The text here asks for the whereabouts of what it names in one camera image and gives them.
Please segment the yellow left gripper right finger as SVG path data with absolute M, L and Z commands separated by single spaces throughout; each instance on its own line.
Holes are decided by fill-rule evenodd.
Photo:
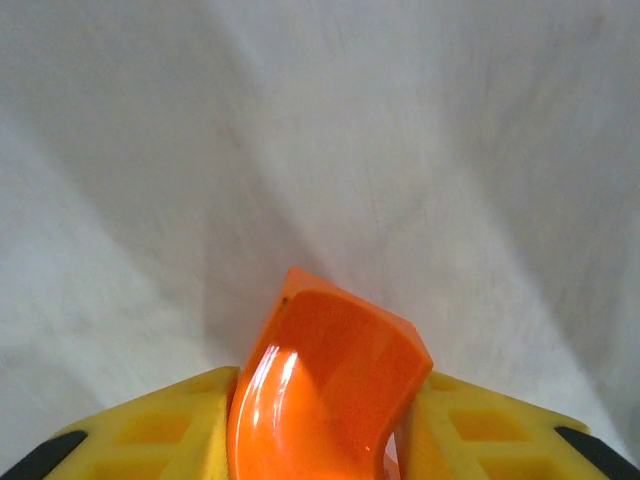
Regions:
M 403 479 L 636 479 L 571 417 L 431 373 L 397 431 Z

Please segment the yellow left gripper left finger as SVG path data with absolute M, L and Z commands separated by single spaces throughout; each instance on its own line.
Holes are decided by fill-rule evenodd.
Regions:
M 238 368 L 226 366 L 72 423 L 5 479 L 227 479 L 227 420 Z

